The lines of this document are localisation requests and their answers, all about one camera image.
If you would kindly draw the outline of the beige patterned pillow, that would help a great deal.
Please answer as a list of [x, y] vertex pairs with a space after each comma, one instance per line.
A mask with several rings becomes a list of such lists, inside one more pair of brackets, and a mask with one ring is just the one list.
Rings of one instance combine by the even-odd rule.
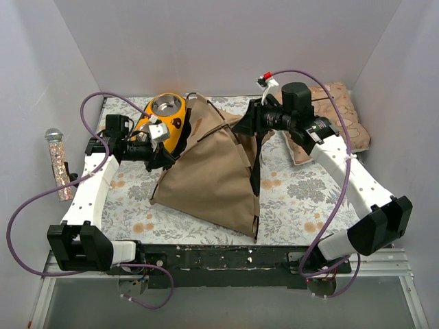
[[[350, 93], [346, 85], [343, 82], [332, 82], [325, 84], [325, 88], [330, 92], [331, 96], [334, 97], [335, 104], [337, 105], [344, 120], [344, 124], [348, 130], [351, 140], [351, 152], [354, 154], [368, 150], [370, 144], [370, 135], [359, 122], [358, 114], [354, 109]], [[312, 86], [309, 89], [311, 91], [311, 99], [327, 97], [327, 94], [320, 86]], [[346, 141], [346, 136], [342, 130], [341, 121], [338, 119], [331, 101], [324, 100], [315, 101], [312, 103], [314, 106], [315, 115], [326, 117], [332, 121], [340, 130], [340, 134], [342, 135], [344, 141]], [[311, 157], [305, 153], [302, 147], [297, 145], [292, 140], [288, 132], [282, 132], [282, 134], [294, 165], [304, 165], [312, 161]]]

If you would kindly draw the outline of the yellow double pet bowl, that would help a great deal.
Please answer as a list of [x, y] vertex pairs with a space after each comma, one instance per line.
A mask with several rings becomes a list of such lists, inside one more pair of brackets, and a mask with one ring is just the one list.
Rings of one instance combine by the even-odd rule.
[[185, 125], [186, 101], [174, 93], [155, 96], [146, 106], [145, 113], [137, 122], [131, 141], [152, 141], [153, 146], [163, 143], [173, 154]]

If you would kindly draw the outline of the floral table mat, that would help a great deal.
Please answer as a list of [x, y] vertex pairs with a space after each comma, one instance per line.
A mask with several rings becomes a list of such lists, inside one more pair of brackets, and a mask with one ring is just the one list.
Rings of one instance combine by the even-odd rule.
[[209, 223], [160, 204], [150, 197], [161, 176], [142, 162], [122, 162], [113, 176], [102, 213], [110, 240], [148, 244], [309, 245], [331, 214], [340, 188], [316, 162], [296, 166], [282, 132], [261, 152], [258, 237]]

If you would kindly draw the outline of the glitter toy microphone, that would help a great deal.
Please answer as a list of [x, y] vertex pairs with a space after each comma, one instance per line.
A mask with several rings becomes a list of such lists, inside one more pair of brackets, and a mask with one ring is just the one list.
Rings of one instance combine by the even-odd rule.
[[56, 128], [49, 128], [45, 132], [45, 139], [48, 142], [51, 166], [56, 181], [56, 186], [69, 184], [70, 177], [66, 168], [67, 159], [63, 145], [63, 133]]

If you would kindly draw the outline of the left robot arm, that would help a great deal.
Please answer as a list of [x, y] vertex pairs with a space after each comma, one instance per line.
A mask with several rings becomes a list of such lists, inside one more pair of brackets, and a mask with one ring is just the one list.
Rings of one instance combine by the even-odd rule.
[[146, 258], [136, 241], [111, 241], [102, 232], [102, 213], [114, 175], [123, 161], [141, 161], [148, 171], [169, 168], [174, 157], [165, 149], [170, 131], [162, 118], [150, 117], [141, 140], [130, 140], [129, 118], [106, 117], [106, 129], [86, 147], [84, 173], [60, 224], [51, 225], [47, 239], [63, 271], [108, 271], [121, 264], [129, 273], [145, 269]]

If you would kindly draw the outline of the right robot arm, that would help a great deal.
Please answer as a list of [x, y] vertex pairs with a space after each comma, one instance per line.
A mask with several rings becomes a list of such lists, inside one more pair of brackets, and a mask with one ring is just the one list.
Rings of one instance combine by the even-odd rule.
[[269, 130], [286, 131], [293, 141], [320, 164], [339, 185], [353, 205], [359, 221], [349, 229], [332, 234], [312, 247], [311, 266], [326, 272], [335, 260], [352, 253], [369, 256], [401, 238], [413, 205], [406, 196], [396, 197], [382, 187], [348, 151], [336, 124], [315, 114], [311, 91], [302, 82], [278, 87], [272, 78], [258, 81], [263, 94], [252, 99], [233, 131], [261, 140]]

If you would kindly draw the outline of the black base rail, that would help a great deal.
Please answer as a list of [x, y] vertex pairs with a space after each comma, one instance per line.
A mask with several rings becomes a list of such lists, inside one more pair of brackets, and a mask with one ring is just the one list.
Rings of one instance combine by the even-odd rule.
[[305, 246], [141, 244], [137, 261], [166, 269], [178, 288], [306, 289], [292, 264], [305, 251]]

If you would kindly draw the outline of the black microphone stand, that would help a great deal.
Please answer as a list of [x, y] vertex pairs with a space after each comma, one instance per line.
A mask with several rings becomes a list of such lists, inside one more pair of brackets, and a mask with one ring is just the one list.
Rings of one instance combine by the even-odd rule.
[[69, 163], [67, 161], [64, 161], [64, 167], [65, 167], [67, 176], [69, 178], [69, 181], [70, 182], [76, 181], [78, 179], [78, 174], [70, 172], [70, 170], [69, 170]]

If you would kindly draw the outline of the aluminium frame rail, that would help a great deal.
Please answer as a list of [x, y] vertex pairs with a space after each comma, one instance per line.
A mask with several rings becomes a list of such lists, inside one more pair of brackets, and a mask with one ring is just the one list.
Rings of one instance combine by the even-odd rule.
[[45, 278], [30, 328], [427, 328], [402, 249], [351, 258], [335, 275], [286, 287], [178, 288], [151, 276], [108, 273]]

